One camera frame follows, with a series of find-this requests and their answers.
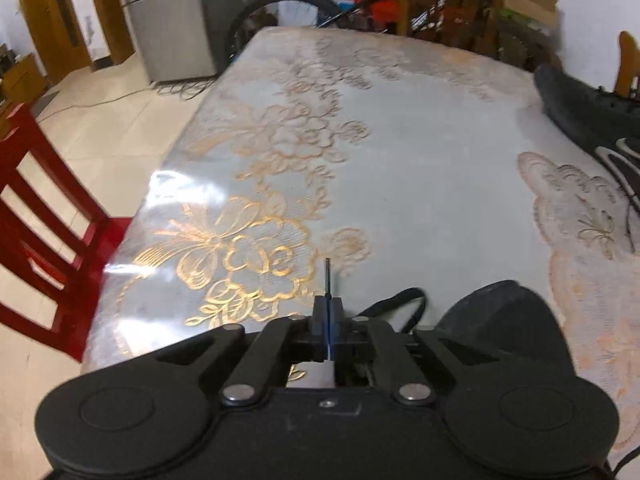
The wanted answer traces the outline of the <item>wooden sideboard cabinet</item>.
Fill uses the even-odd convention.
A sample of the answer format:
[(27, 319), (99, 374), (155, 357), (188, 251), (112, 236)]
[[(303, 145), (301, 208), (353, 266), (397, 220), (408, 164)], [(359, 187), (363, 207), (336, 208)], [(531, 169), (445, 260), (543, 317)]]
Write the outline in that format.
[(48, 83), (40, 72), (35, 55), (17, 61), (1, 77), (1, 119), (0, 136), (4, 138), (10, 131), (9, 114), (17, 105), (32, 105), (46, 92)]

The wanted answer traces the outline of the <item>brown wooden chair right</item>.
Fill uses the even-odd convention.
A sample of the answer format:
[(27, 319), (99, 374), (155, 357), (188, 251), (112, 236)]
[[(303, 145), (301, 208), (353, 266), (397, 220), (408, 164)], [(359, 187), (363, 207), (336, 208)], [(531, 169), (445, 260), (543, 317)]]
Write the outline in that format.
[(630, 98), (634, 88), (634, 82), (639, 81), (639, 45), (630, 32), (623, 30), (618, 35), (620, 46), (620, 66), (618, 66), (614, 91), (619, 96)]

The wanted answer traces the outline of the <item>silver refrigerator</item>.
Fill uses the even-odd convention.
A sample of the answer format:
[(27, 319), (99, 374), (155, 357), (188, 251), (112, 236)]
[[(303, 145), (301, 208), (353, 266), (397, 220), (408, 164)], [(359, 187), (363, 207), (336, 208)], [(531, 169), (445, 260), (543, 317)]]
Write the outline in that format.
[(227, 65), (224, 38), (243, 0), (124, 0), (124, 12), (153, 82), (204, 79)]

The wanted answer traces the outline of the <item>red wooden chair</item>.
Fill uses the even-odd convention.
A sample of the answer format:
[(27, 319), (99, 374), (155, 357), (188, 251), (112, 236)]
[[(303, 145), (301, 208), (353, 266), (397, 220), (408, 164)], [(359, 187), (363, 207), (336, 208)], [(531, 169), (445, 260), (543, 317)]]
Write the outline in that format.
[[(56, 236), (74, 258), (67, 261), (25, 223), (1, 205), (1, 265), (55, 304), (50, 327), (1, 307), (1, 323), (80, 362), (98, 307), (104, 268), (122, 244), (130, 217), (112, 217), (82, 185), (51, 144), (25, 104), (9, 114), (9, 134), (1, 140), (1, 187), (9, 188)], [(78, 235), (18, 171), (25, 156), (35, 159), (63, 196), (88, 221)]]

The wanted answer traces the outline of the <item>black bicycle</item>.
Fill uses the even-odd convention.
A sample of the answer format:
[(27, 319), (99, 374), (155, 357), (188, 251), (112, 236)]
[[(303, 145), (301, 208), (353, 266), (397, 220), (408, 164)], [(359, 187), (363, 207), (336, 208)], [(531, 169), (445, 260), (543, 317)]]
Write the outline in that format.
[[(340, 28), (398, 35), (398, 0), (247, 0), (232, 20), (224, 40), (232, 62), (253, 37), (267, 27)], [(534, 72), (541, 64), (559, 66), (553, 30), (498, 17), (495, 60)]]

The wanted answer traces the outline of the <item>floral lace tablecloth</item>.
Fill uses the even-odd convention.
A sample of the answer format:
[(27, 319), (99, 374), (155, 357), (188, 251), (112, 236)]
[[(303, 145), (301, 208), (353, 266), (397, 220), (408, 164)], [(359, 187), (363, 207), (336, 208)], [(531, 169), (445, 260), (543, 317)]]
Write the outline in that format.
[(331, 268), (358, 312), (411, 286), (434, 325), (515, 280), (639, 443), (639, 219), (532, 77), (439, 44), (260, 32), (184, 128), (106, 268), (98, 370), (228, 323), (307, 314)]

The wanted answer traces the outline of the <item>black sneaker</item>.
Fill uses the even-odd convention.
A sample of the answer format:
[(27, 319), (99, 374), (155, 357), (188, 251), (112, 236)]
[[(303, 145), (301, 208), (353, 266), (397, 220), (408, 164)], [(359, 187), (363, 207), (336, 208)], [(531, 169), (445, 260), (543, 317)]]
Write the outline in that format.
[(606, 169), (639, 208), (639, 102), (592, 88), (549, 64), (534, 83), (542, 107), (574, 144)]
[(436, 324), (477, 350), (500, 350), (574, 375), (570, 348), (548, 304), (516, 281), (495, 282), (454, 304)]

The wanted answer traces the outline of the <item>cardboard box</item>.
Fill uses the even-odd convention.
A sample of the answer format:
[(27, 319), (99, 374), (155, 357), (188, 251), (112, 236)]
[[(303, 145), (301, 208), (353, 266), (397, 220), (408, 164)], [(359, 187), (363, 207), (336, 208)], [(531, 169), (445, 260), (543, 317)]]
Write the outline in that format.
[(547, 30), (559, 26), (559, 0), (503, 0), (500, 15), (522, 23)]

